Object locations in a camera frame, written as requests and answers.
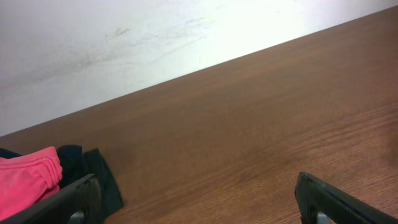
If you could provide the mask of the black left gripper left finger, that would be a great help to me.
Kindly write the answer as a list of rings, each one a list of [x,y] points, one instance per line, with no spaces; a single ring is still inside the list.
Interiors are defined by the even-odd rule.
[[[101,222],[100,185],[94,174],[88,174],[1,223],[90,224]]]

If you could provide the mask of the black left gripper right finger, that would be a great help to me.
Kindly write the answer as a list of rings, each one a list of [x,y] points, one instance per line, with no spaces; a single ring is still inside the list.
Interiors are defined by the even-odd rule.
[[[397,219],[308,172],[300,172],[295,198],[303,224],[397,224]]]

